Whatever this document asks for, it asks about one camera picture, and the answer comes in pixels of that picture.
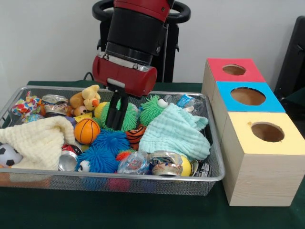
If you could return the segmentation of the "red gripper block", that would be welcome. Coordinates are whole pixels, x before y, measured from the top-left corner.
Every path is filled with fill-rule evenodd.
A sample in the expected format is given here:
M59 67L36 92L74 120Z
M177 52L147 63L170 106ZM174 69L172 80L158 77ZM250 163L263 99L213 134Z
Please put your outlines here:
M128 95L142 97L148 95L153 89L157 79L157 69L151 66L140 65L118 57L105 54L98 54L92 65L92 73L95 81L105 86L115 85L125 91L115 91L109 103L109 109L105 124L108 128L115 129L122 126L128 107ZM117 113L117 103L120 99L120 109L118 111L118 125L115 117Z

